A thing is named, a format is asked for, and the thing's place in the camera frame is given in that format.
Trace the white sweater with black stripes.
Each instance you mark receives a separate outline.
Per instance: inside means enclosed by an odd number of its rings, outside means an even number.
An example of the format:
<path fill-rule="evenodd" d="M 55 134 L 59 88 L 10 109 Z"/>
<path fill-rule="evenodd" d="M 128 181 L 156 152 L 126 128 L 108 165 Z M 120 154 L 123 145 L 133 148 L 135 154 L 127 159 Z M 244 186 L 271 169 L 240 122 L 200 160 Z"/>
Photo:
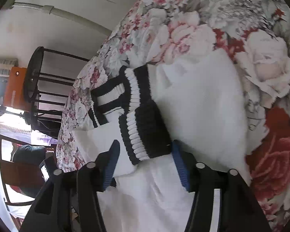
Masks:
<path fill-rule="evenodd" d="M 150 66 L 149 79 L 171 139 L 212 169 L 234 168 L 249 183 L 244 97 L 226 51 Z M 134 166 L 122 149 L 114 176 L 116 187 L 98 196 L 108 231 L 184 230 L 193 194 L 181 185 L 171 155 Z"/>

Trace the orange box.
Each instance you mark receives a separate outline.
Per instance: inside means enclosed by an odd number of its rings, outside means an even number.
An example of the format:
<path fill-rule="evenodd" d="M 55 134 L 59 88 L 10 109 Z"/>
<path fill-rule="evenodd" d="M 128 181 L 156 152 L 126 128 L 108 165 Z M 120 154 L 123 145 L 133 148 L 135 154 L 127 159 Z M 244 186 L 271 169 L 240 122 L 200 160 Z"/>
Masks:
<path fill-rule="evenodd" d="M 29 112 L 31 104 L 25 100 L 23 84 L 26 76 L 26 68 L 12 67 L 6 85 L 3 105 Z"/>

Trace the wooden chair with white cushion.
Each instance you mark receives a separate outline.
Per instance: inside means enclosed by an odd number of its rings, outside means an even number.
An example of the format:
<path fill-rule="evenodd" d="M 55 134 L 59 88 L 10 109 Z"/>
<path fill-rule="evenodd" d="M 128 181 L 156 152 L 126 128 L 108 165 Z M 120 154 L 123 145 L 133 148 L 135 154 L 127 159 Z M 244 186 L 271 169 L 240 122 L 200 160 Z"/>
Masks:
<path fill-rule="evenodd" d="M 7 192 L 6 185 L 17 187 L 42 187 L 44 185 L 44 179 L 38 166 L 29 165 L 25 163 L 18 163 L 12 161 L 5 161 L 2 159 L 2 141 L 8 141 L 17 145 L 32 145 L 30 143 L 13 139 L 11 137 L 0 134 L 0 175 L 5 195 L 5 204 L 7 206 L 28 206 L 33 201 L 27 202 L 11 202 L 9 194 Z"/>

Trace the floral red white bedspread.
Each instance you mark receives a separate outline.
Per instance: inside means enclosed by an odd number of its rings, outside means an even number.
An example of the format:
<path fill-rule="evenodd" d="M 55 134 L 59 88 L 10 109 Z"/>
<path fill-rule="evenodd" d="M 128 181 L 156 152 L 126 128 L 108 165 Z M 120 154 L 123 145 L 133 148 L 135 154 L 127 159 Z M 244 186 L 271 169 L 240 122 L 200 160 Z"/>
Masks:
<path fill-rule="evenodd" d="M 81 70 L 57 165 L 75 171 L 121 144 L 108 231 L 184 231 L 193 193 L 167 141 L 236 169 L 268 230 L 290 221 L 290 8 L 284 0 L 137 0 Z"/>

